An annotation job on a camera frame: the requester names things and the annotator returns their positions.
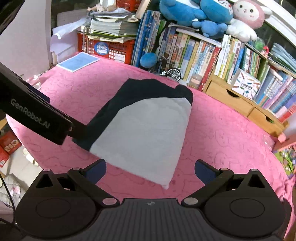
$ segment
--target blue round sticker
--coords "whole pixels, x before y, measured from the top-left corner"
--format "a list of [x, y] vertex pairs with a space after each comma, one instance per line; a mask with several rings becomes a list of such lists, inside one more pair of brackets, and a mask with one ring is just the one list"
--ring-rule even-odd
[[100, 55], [106, 55], [109, 53], [108, 44], [104, 42], [97, 42], [94, 46], [94, 50]]

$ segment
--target blue plastic folder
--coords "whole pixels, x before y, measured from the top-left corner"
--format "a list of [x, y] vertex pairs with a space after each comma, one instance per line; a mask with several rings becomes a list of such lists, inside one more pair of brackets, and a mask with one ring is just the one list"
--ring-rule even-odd
[[98, 60], [100, 60], [100, 58], [84, 52], [80, 52], [74, 57], [57, 64], [57, 66], [73, 73], [87, 65], [97, 62]]

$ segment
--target black and white garment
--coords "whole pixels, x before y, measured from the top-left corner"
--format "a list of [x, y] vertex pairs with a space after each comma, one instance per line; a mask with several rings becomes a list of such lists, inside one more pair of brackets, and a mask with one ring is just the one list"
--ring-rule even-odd
[[107, 163], [168, 188], [180, 157], [193, 93], [128, 79], [73, 141]]

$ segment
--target ribbed gray panel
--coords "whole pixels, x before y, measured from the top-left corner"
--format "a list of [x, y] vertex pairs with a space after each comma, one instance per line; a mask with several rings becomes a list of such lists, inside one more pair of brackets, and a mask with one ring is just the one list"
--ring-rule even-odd
[[[180, 206], [176, 199], [126, 199], [105, 209], [86, 231], [61, 241], [235, 241], [218, 233], [197, 209]], [[25, 237], [23, 241], [40, 241]], [[269, 237], [262, 241], [280, 241]]]

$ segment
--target pink bunny plush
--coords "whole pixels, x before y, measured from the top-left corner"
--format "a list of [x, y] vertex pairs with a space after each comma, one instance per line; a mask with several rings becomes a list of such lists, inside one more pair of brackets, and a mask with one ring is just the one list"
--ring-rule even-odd
[[226, 32], [242, 42], [256, 41], [258, 37], [254, 29], [260, 28], [272, 11], [251, 0], [239, 0], [232, 8], [234, 16]]

